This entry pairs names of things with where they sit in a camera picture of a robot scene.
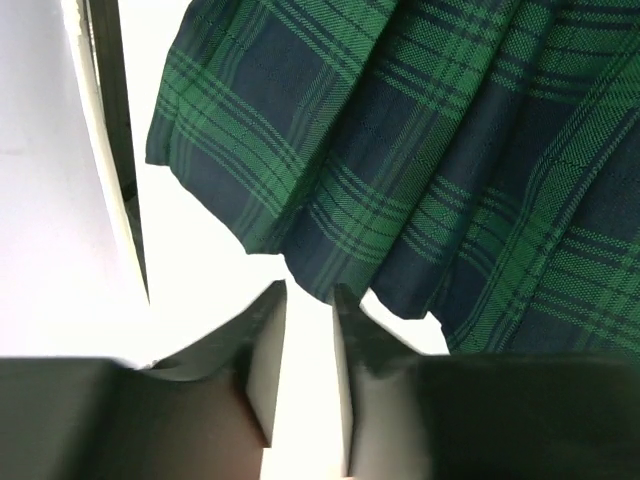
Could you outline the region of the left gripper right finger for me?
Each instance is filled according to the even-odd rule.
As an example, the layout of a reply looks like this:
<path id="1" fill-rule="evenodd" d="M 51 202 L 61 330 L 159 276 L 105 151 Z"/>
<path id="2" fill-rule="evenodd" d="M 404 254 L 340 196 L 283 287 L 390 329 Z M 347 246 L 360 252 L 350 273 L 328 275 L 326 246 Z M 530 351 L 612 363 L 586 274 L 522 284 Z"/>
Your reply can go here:
<path id="1" fill-rule="evenodd" d="M 639 369 L 602 354 L 424 355 L 334 290 L 356 479 L 635 479 Z"/>

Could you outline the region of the green plaid pleated skirt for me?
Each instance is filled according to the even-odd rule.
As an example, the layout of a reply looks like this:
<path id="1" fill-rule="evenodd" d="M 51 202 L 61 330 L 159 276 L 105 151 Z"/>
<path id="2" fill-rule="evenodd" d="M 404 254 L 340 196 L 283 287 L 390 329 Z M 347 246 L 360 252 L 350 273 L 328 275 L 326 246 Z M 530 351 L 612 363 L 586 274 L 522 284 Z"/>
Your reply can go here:
<path id="1" fill-rule="evenodd" d="M 318 300 L 639 356 L 635 1 L 194 1 L 146 160 Z"/>

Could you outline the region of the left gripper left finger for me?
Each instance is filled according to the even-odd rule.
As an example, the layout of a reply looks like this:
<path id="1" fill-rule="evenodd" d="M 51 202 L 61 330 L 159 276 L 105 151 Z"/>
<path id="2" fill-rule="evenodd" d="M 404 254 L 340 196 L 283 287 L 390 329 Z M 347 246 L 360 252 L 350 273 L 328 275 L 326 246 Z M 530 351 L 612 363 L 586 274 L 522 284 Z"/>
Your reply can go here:
<path id="1" fill-rule="evenodd" d="M 273 436 L 286 320 L 276 281 L 153 366 L 1 362 L 5 479 L 256 479 Z"/>

